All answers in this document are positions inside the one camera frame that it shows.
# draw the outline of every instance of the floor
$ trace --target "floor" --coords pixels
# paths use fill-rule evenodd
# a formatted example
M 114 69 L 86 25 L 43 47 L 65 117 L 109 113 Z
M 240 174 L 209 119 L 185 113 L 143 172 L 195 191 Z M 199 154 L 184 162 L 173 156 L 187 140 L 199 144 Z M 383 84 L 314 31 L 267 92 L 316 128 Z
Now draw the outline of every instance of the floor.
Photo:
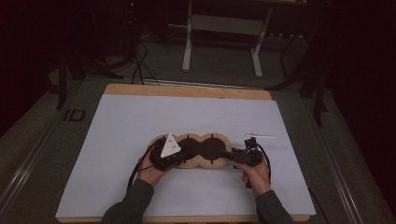
M 266 38 L 260 58 L 264 78 L 254 77 L 249 49 L 210 48 L 200 38 L 194 39 L 191 70 L 181 71 L 184 46 L 175 41 L 158 41 L 147 35 L 142 44 L 147 48 L 142 76 L 145 83 L 160 85 L 220 86 L 263 89 L 283 80 L 279 56 L 287 40 L 281 36 Z M 290 47 L 284 60 L 287 72 L 298 64 L 306 45 L 302 39 Z M 145 49 L 138 46 L 143 57 Z M 124 79 L 111 79 L 90 70 L 84 81 L 68 78 L 68 100 L 63 109 L 56 110 L 57 95 L 45 94 L 0 139 L 0 190 L 7 186 L 29 152 L 37 152 L 32 170 L 26 172 L 23 188 L 9 197 L 3 207 L 0 223 L 58 223 L 55 213 L 68 177 L 78 159 L 78 153 L 90 128 L 101 95 L 108 83 L 130 83 L 136 64 L 116 69 Z M 50 76 L 56 82 L 57 71 Z M 353 135 L 348 129 L 332 93 L 325 91 L 322 113 L 323 126 L 312 116 L 313 98 L 301 98 L 296 83 L 281 91 L 272 91 L 290 135 L 305 181 L 314 192 L 317 215 L 305 223 L 396 223 L 371 176 Z M 63 120 L 67 109 L 85 110 L 83 121 Z

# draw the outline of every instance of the white paper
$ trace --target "white paper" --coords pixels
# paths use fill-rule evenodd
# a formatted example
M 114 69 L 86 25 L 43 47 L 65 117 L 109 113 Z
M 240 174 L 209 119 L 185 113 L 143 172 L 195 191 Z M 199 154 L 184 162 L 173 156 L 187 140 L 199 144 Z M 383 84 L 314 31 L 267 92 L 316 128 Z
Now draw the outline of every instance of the white paper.
M 272 189 L 291 215 L 314 215 L 304 177 L 276 102 L 215 98 L 103 95 L 56 217 L 101 217 L 125 195 L 128 178 L 149 142 L 160 134 L 222 133 L 244 148 L 257 138 L 271 161 Z M 242 173 L 173 169 L 155 188 L 145 217 L 256 214 Z

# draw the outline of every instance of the white table leg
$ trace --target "white table leg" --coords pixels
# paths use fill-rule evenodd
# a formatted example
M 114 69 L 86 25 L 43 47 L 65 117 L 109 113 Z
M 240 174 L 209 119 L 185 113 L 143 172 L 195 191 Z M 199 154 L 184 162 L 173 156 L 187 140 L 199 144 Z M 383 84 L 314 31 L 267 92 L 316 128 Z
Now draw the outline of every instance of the white table leg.
M 189 0 L 189 17 L 187 18 L 187 43 L 186 49 L 184 50 L 183 59 L 183 72 L 190 71 L 190 61 L 191 61 L 191 17 L 192 17 L 192 0 Z
M 260 47 L 262 46 L 262 41 L 264 40 L 265 32 L 267 30 L 268 22 L 271 18 L 272 12 L 273 12 L 273 8 L 272 7 L 268 8 L 267 16 L 265 18 L 265 21 L 262 22 L 262 28 L 260 29 L 259 41 L 257 42 L 256 47 L 251 50 L 251 58 L 253 60 L 254 73 L 257 78 L 262 77 L 262 66 L 260 65 L 260 60 L 259 60 L 259 51 L 260 51 Z

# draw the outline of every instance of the black cable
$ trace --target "black cable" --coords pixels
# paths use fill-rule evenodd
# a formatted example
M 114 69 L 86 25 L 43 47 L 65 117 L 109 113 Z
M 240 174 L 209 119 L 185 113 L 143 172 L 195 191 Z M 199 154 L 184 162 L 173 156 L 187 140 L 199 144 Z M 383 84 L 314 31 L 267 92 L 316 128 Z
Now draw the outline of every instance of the black cable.
M 149 68 L 149 67 L 146 65 L 145 62 L 141 61 L 141 63 L 143 64 L 143 67 L 146 68 L 146 70 L 148 71 L 150 77 L 151 77 L 152 79 L 154 79 L 154 80 L 157 82 L 157 84 L 160 86 L 160 82 L 158 82 L 158 79 L 156 78 L 157 72 L 156 72 L 154 69 Z
M 150 166 L 148 166 L 148 167 L 145 167 L 145 168 L 142 168 L 142 169 L 140 169 L 140 170 L 137 170 L 137 172 L 147 170 L 147 169 L 149 169 L 149 168 L 151 168 L 151 167 L 153 167 L 153 166 L 154 166 L 154 165 L 150 165 Z
M 308 187 L 309 193 L 312 195 L 312 197 L 314 198 L 315 202 L 317 202 L 319 210 L 320 210 L 321 214 L 323 215 L 324 219 L 326 220 L 326 223 L 330 224 L 329 219 L 327 219 L 326 214 L 324 213 L 324 210 L 323 210 L 322 206 L 320 205 L 317 196 L 314 194 L 314 191 L 312 191 L 311 187 L 309 187 L 309 186 L 307 186 L 307 187 Z
M 137 43 L 140 44 L 141 46 L 143 46 L 143 48 L 145 49 L 145 53 L 143 54 L 143 57 L 141 58 L 140 62 L 139 62 L 137 54 L 136 54 L 137 67 L 134 69 L 134 73 L 132 74 L 132 84 L 134 84 L 134 77 L 136 75 L 136 72 L 139 71 L 139 76 L 141 78 L 142 84 L 144 85 L 140 66 L 141 66 L 141 63 L 145 60 L 145 58 L 146 58 L 146 56 L 148 54 L 148 48 L 146 47 L 146 45 L 144 45 L 140 41 L 137 41 Z
M 257 146 L 262 151 L 262 154 L 264 155 L 264 158 L 265 158 L 265 162 L 267 162 L 267 165 L 268 165 L 268 178 L 271 181 L 271 163 L 270 163 L 270 159 L 268 158 L 267 154 L 265 153 L 264 148 L 262 148 L 262 146 L 260 146 L 259 144 L 257 144 Z
M 136 173 L 139 172 L 139 171 L 142 171 L 142 170 L 145 170 L 145 169 L 148 169 L 148 168 L 152 167 L 152 166 L 150 166 L 150 167 L 146 167 L 146 168 L 143 168 L 143 169 L 140 169 L 140 170 L 139 170 L 139 167 L 140 167 L 141 162 L 147 157 L 147 155 L 149 154 L 149 152 L 150 152 L 154 147 L 157 146 L 157 144 L 160 142 L 160 140 L 162 140 L 162 139 L 161 139 L 161 138 L 158 139 L 157 141 L 153 142 L 153 143 L 148 147 L 148 149 L 146 150 L 145 154 L 142 156 L 142 158 L 140 159 L 140 161 L 139 161 L 139 162 L 136 164 L 136 166 L 134 167 L 134 170 L 132 171 L 131 176 L 129 176 L 128 185 L 127 185 L 127 188 L 126 188 L 126 191 L 127 191 L 127 192 L 128 192 L 128 190 L 131 188 L 132 183 L 134 182 L 134 176 L 136 175 Z

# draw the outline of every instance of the metal stand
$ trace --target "metal stand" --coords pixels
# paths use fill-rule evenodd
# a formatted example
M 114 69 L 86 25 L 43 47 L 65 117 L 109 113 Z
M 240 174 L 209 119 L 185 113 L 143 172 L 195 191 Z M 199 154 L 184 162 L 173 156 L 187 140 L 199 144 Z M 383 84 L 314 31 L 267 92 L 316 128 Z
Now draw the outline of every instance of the metal stand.
M 183 72 L 190 71 L 191 64 L 191 32 L 192 29 L 218 31 L 226 33 L 257 35 L 258 41 L 251 50 L 254 72 L 257 78 L 262 77 L 262 66 L 260 65 L 259 52 L 262 41 L 265 37 L 268 22 L 271 19 L 273 8 L 269 7 L 264 21 L 241 20 L 233 18 L 222 18 L 204 15 L 192 14 L 192 0 L 189 0 L 188 18 L 187 18 L 187 43 L 184 51 Z

